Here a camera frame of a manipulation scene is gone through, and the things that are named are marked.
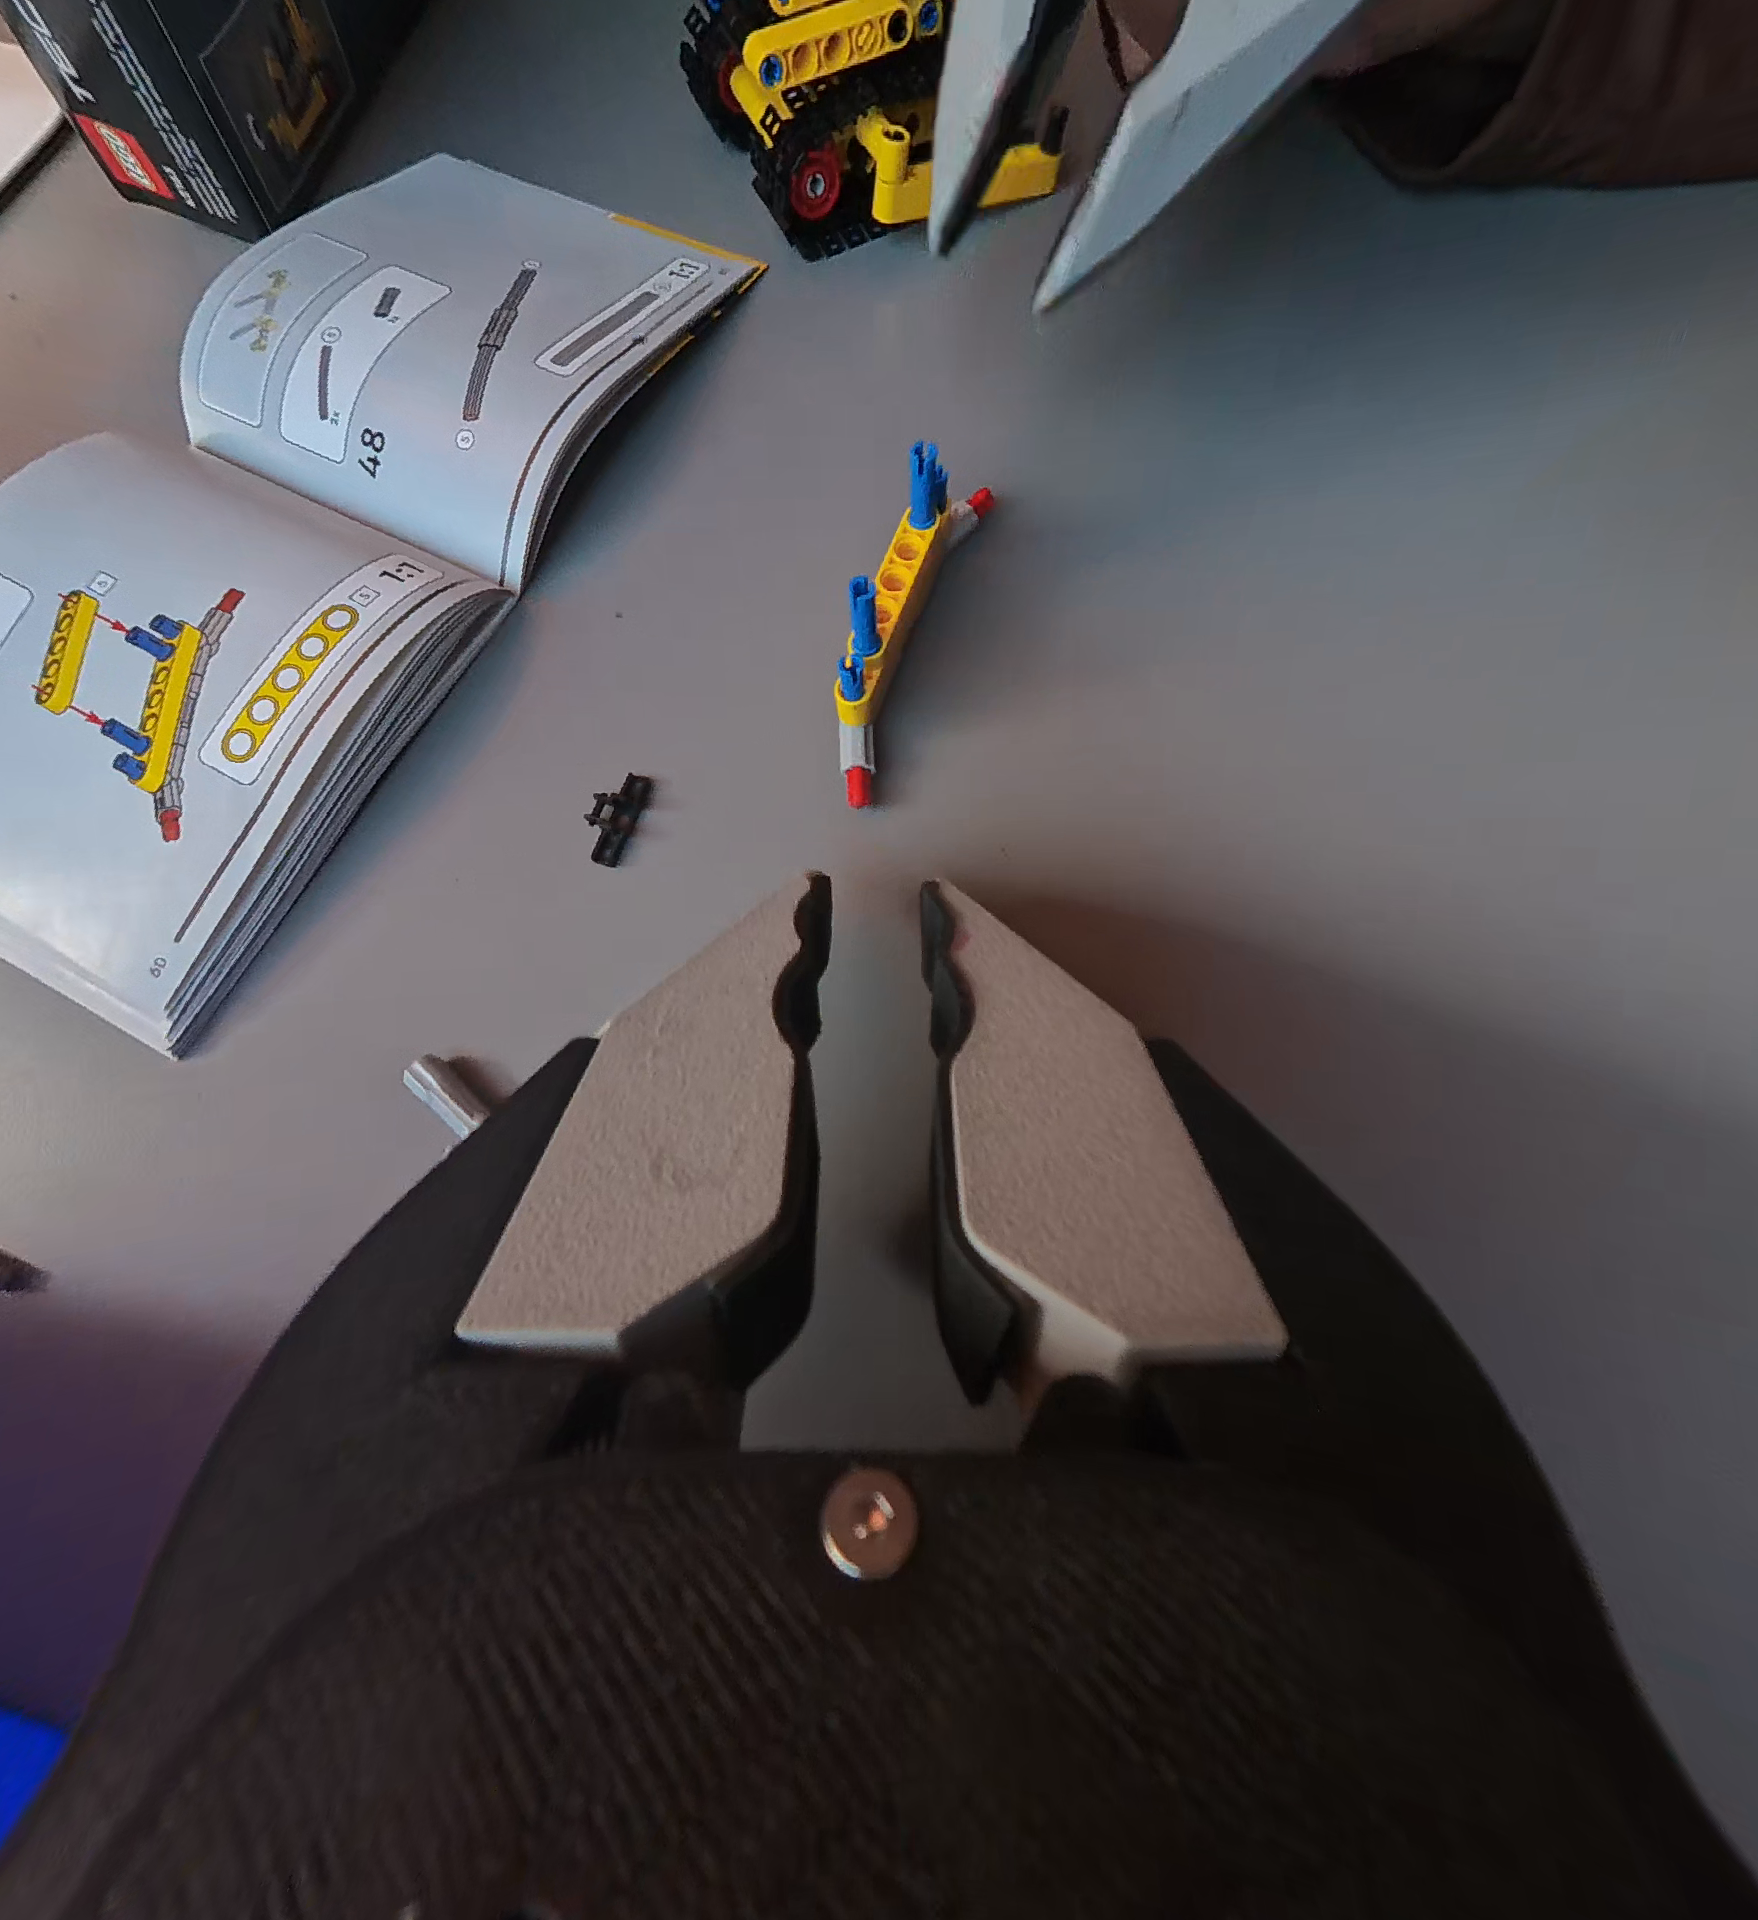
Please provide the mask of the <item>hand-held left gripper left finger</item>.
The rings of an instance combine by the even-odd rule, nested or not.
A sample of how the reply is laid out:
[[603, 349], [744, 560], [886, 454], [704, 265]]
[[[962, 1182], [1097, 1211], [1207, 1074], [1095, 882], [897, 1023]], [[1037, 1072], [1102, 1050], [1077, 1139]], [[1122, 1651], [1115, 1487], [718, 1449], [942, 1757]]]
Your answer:
[[805, 871], [599, 1032], [460, 1310], [467, 1345], [641, 1351], [768, 1257], [802, 1189], [833, 890]]

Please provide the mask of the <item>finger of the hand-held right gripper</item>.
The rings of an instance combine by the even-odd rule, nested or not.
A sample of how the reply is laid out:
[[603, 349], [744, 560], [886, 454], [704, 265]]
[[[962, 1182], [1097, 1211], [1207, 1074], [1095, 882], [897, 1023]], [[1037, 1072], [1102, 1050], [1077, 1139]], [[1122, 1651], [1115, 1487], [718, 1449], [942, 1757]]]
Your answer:
[[939, 74], [928, 248], [950, 252], [1006, 147], [1058, 79], [1082, 2], [956, 2]]
[[1035, 289], [1049, 313], [1125, 252], [1180, 191], [1298, 84], [1361, 2], [1191, 2], [1131, 84]]

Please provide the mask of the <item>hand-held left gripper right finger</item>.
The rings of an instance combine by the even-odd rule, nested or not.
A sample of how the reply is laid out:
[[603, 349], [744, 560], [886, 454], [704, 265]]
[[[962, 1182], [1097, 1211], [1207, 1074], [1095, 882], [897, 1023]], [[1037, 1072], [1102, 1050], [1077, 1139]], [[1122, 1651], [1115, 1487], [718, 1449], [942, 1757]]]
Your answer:
[[934, 1300], [969, 1403], [1267, 1363], [1289, 1331], [1136, 1024], [946, 882], [920, 894]]

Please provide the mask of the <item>yellow black lego vehicle model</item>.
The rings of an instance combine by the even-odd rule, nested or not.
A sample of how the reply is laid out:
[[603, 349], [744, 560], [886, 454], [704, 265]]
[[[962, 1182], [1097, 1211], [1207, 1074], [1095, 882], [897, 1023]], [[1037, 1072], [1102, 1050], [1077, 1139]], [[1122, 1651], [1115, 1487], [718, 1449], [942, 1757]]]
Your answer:
[[752, 159], [802, 260], [932, 211], [943, 2], [695, 2], [678, 50], [708, 127]]

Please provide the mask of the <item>yellow lego beam assembly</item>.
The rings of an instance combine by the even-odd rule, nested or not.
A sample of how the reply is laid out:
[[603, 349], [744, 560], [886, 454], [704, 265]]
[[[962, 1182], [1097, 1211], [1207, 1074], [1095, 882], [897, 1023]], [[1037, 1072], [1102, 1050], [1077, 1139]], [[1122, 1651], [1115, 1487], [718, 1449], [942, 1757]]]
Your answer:
[[943, 560], [994, 511], [991, 487], [954, 496], [939, 446], [909, 449], [909, 497], [871, 575], [848, 580], [848, 631], [834, 661], [839, 770], [847, 805], [869, 809], [878, 790], [878, 724]]

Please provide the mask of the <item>person's right forearm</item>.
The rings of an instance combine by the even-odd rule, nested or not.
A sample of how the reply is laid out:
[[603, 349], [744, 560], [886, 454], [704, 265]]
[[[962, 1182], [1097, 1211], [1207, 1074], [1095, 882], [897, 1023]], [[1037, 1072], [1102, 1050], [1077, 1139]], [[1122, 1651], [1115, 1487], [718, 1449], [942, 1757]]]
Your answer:
[[1363, 4], [1313, 86], [1404, 185], [1758, 179], [1758, 2]]

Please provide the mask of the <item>grey lego axle connector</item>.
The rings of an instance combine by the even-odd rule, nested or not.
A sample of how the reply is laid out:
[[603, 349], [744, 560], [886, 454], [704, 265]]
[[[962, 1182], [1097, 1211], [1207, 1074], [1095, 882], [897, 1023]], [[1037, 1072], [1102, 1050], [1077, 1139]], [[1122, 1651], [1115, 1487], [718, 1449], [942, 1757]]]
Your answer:
[[452, 1061], [415, 1057], [404, 1069], [404, 1086], [456, 1139], [470, 1139], [494, 1114], [497, 1102]]

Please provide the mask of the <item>small black lego piece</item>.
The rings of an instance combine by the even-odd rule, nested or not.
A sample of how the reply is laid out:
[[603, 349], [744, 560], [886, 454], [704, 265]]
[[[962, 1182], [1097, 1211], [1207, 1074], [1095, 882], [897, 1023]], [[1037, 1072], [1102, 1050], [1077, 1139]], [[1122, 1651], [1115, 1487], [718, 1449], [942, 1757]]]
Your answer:
[[628, 772], [617, 788], [593, 795], [582, 821], [595, 832], [591, 848], [595, 864], [617, 868], [623, 862], [637, 829], [652, 811], [653, 795], [656, 781], [639, 772]]

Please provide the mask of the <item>lego instruction booklet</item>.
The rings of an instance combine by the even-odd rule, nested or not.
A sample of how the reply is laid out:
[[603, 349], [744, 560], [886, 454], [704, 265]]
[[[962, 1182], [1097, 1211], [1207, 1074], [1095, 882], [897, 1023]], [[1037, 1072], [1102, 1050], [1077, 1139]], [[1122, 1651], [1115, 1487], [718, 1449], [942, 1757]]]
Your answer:
[[188, 449], [0, 486], [0, 957], [188, 1054], [595, 437], [764, 269], [450, 155], [243, 252], [180, 349]]

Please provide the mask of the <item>black lego set box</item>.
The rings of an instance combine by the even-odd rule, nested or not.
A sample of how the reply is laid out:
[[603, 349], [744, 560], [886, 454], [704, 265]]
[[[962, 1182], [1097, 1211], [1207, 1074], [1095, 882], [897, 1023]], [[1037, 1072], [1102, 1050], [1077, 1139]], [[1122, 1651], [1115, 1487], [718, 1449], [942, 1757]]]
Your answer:
[[420, 2], [0, 2], [134, 203], [252, 242], [303, 211]]

